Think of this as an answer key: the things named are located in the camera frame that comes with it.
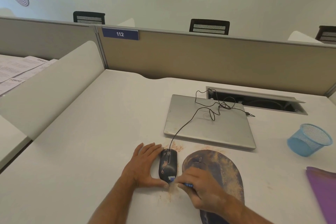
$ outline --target silver laptop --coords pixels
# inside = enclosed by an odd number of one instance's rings
[[[197,98],[196,101],[207,106],[217,102],[204,98]],[[195,103],[195,97],[172,95],[164,133],[174,136],[193,117],[197,109],[203,107],[198,103]],[[218,106],[215,104],[209,108],[218,113]],[[247,116],[241,111],[244,110],[244,107],[238,103],[234,107],[240,110],[220,108],[220,115],[215,115],[215,121],[211,119],[208,109],[200,109],[193,120],[176,136],[255,149],[256,145]]]

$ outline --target blue mesh pen holder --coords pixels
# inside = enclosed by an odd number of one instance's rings
[[[300,129],[287,140],[288,147],[302,157],[309,157],[332,143],[333,140],[326,131],[308,123],[301,124]]]

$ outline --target black chair backrest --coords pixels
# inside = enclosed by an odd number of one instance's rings
[[[88,24],[105,24],[105,14],[95,12],[73,12],[73,22]]]
[[[336,26],[320,26],[315,39],[324,44],[336,44]]]
[[[228,35],[229,21],[191,19],[189,32]]]

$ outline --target number plate 112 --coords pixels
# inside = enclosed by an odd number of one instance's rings
[[[101,28],[104,37],[129,39],[139,41],[139,31],[118,28]]]

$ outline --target hand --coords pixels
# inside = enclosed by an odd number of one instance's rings
[[[125,166],[121,176],[132,179],[136,188],[168,188],[169,185],[165,181],[154,179],[151,176],[151,166],[164,148],[161,147],[161,144],[155,145],[155,143],[148,144],[144,147],[143,145],[143,143],[139,144],[134,150],[133,156]]]
[[[229,195],[221,188],[209,171],[190,167],[175,179],[178,187],[183,189],[195,208],[220,215],[225,199]],[[182,183],[191,183],[193,188]]]

